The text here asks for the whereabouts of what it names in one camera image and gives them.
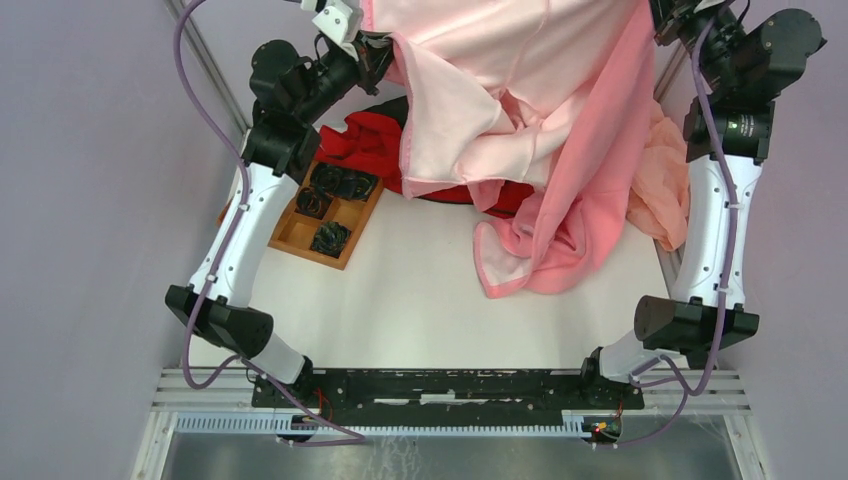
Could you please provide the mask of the pink jacket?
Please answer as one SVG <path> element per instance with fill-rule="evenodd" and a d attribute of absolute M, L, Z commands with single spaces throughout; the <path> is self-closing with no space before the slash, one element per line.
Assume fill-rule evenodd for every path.
<path fill-rule="evenodd" d="M 394 43 L 409 103 L 399 169 L 408 198 L 451 187 L 516 214 L 479 223 L 473 256 L 491 298 L 555 294 L 596 271 L 625 224 L 654 87 L 646 1 L 366 1 Z"/>

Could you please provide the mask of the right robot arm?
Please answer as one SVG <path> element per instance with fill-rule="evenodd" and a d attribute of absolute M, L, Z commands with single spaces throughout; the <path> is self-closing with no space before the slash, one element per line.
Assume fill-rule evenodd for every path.
<path fill-rule="evenodd" d="M 746 31 L 726 1 L 655 1 L 655 40 L 690 56 L 696 95 L 684 121 L 690 216 L 666 298 L 642 297 L 633 329 L 583 363 L 585 383 L 635 385 L 679 354 L 710 372 L 718 353 L 752 337 L 745 306 L 747 222 L 769 155 L 777 98 L 825 46 L 818 20 L 787 8 Z"/>

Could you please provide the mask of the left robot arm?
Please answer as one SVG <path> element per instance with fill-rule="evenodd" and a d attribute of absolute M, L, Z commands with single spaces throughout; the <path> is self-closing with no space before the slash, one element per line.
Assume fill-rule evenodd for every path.
<path fill-rule="evenodd" d="M 393 56 L 390 37 L 366 34 L 357 36 L 352 52 L 329 44 L 317 59 L 283 40 L 256 50 L 253 126 L 236 150 L 237 192 L 204 262 L 186 285 L 172 285 L 165 295 L 190 335 L 282 384 L 306 376 L 311 362 L 274 333 L 271 315 L 250 307 L 260 261 L 319 149 L 315 121 L 355 87 L 377 94 Z"/>

